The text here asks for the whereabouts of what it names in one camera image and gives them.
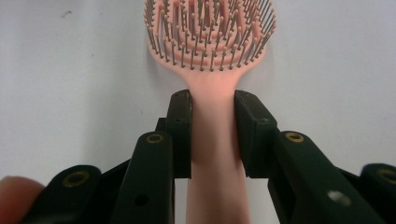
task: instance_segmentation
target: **bristle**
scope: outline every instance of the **bristle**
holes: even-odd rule
[[[276,28],[272,5],[270,0],[145,0],[150,51],[173,66],[189,63],[194,70],[196,65],[197,71],[249,66],[262,57]]]

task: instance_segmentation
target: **screw hole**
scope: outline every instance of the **screw hole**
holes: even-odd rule
[[[144,206],[149,203],[149,196],[147,194],[140,194],[134,198],[134,204],[137,206]]]
[[[377,171],[379,176],[382,177],[385,181],[389,182],[390,184],[396,185],[396,172],[387,169],[380,169]]]
[[[76,171],[67,175],[62,182],[66,188],[74,188],[84,184],[90,178],[90,173],[85,170]]]
[[[163,136],[158,133],[153,133],[146,138],[146,141],[151,144],[160,143],[163,140]]]
[[[299,133],[286,133],[285,136],[291,142],[301,143],[304,141],[303,136]]]

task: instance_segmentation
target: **hairbrush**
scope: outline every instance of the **hairbrush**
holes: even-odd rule
[[[269,0],[146,0],[148,51],[192,98],[188,223],[249,223],[233,95],[276,28]]]

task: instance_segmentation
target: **black plastic part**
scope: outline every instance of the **black plastic part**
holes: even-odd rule
[[[247,91],[236,91],[235,116],[239,148],[246,175],[250,178],[267,178],[268,151],[274,145],[276,120],[262,102]]]
[[[290,188],[286,187],[287,193],[291,189],[295,203],[292,209],[283,212],[279,212],[283,209],[281,206],[276,206],[279,220],[287,220],[286,223],[384,223],[307,136],[293,133],[303,138],[297,141],[302,138],[288,139],[287,133],[292,132],[279,133],[276,138],[274,154],[281,172],[270,174],[273,184],[270,193],[273,201],[285,200],[274,202],[275,206],[290,203],[281,195],[285,186],[279,185],[287,182],[290,184]]]
[[[369,164],[361,171],[361,194],[388,223],[396,223],[396,167]]]
[[[157,126],[155,126],[156,132],[165,132],[166,131],[166,118],[158,118]]]
[[[78,165],[60,172],[38,196],[22,223],[83,223],[81,217],[100,177],[99,169],[90,165]]]
[[[168,133],[137,141],[110,223],[174,223],[173,145]]]
[[[191,96],[188,90],[172,95],[165,127],[174,142],[175,178],[191,178]]]

